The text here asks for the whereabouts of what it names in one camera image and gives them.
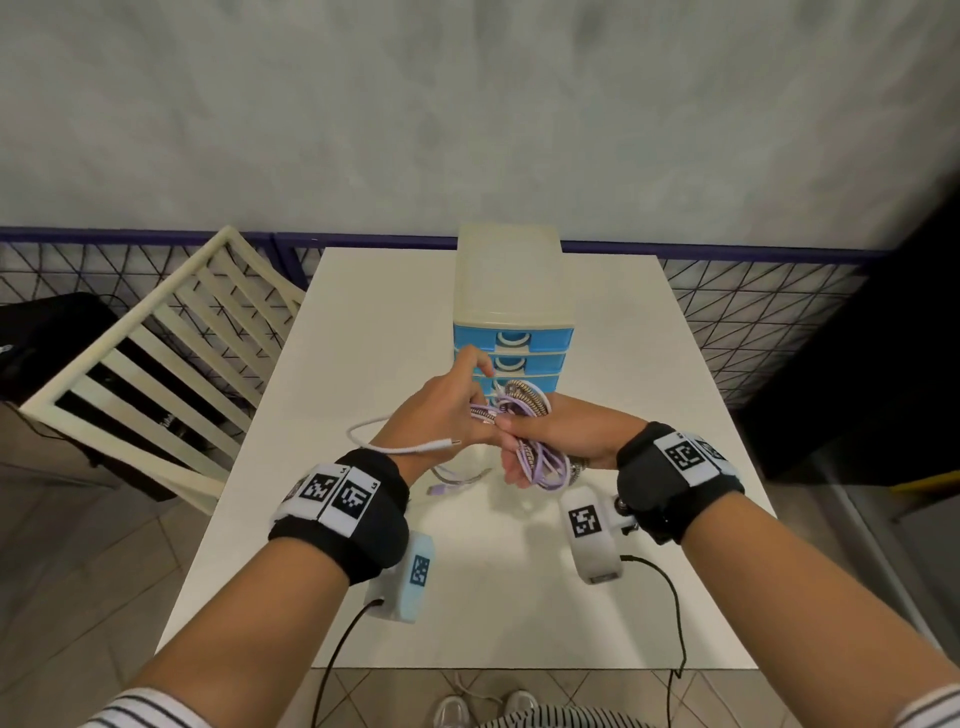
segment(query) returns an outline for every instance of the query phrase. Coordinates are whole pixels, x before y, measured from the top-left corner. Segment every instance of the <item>plastic drawer unit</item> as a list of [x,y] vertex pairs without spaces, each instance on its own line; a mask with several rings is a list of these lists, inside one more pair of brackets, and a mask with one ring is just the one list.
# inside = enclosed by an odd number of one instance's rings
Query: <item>plastic drawer unit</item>
[[557,388],[573,338],[573,311],[560,236],[540,225],[460,227],[453,296],[453,350],[472,344],[491,355],[494,380],[526,379]]

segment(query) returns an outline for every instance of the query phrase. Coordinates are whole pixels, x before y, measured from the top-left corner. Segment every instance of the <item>white table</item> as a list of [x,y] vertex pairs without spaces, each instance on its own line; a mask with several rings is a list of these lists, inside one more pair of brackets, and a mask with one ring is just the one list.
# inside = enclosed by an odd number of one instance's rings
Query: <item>white table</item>
[[[351,448],[344,430],[396,408],[452,357],[453,252],[325,251],[223,497],[164,630],[169,640],[263,546],[268,519],[310,466]],[[559,390],[705,436],[740,470],[747,495],[770,502],[707,365],[653,257],[565,255],[576,330]],[[372,436],[371,430],[362,430]],[[495,458],[473,448],[463,472]],[[615,493],[615,473],[583,480]],[[623,579],[577,577],[554,495],[506,486],[499,469],[462,494],[415,484],[408,519],[437,548],[416,624],[366,618],[340,667],[648,668],[680,659],[672,596],[627,565]],[[693,668],[755,663],[677,546],[640,533],[625,553],[661,565],[680,593]],[[316,665],[363,604],[351,589]]]

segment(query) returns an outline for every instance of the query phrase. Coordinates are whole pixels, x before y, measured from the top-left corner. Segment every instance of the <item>drawer handle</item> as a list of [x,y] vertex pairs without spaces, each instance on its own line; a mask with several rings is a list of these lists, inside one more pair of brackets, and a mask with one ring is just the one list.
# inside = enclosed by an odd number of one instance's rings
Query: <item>drawer handle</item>
[[524,331],[498,331],[496,343],[502,347],[522,347],[530,341],[530,334]]
[[497,356],[493,359],[493,366],[501,372],[516,372],[523,369],[527,360],[522,356]]

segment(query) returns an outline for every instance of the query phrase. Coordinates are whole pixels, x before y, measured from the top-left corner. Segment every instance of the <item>shoe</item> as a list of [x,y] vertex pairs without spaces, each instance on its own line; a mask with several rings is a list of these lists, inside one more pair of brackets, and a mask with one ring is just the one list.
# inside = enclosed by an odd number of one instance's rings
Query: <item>shoe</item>
[[527,691],[513,691],[507,695],[507,700],[503,704],[503,715],[509,716],[513,713],[526,713],[538,708],[540,703]]
[[460,695],[445,697],[433,714],[433,728],[470,728],[471,725],[470,709]]

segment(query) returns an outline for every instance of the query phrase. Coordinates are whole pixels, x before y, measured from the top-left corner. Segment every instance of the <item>gray wall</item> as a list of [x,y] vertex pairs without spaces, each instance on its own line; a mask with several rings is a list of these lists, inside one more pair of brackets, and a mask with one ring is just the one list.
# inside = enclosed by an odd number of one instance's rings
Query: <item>gray wall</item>
[[957,0],[9,0],[0,225],[884,247]]

